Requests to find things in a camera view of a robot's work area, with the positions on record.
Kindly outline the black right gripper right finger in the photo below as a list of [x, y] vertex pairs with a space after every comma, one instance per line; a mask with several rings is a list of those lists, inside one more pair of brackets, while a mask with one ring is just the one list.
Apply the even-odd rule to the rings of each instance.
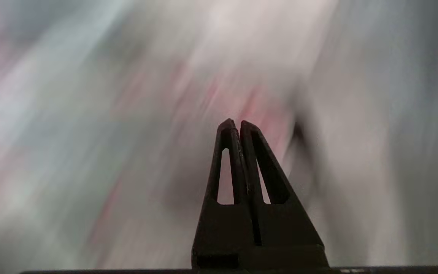
[[241, 256], [249, 269], [327, 268], [324, 244], [261, 130], [242, 121], [254, 244]]

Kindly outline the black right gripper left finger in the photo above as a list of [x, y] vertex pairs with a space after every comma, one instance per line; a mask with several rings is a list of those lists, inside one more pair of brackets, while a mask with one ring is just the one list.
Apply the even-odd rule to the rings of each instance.
[[[217, 200], [224, 149], [229, 151], [233, 204]], [[243, 167], [240, 135], [232, 119], [217, 128], [205, 197], [192, 245], [193, 269], [240, 269], [241, 259], [254, 245], [252, 218]]]

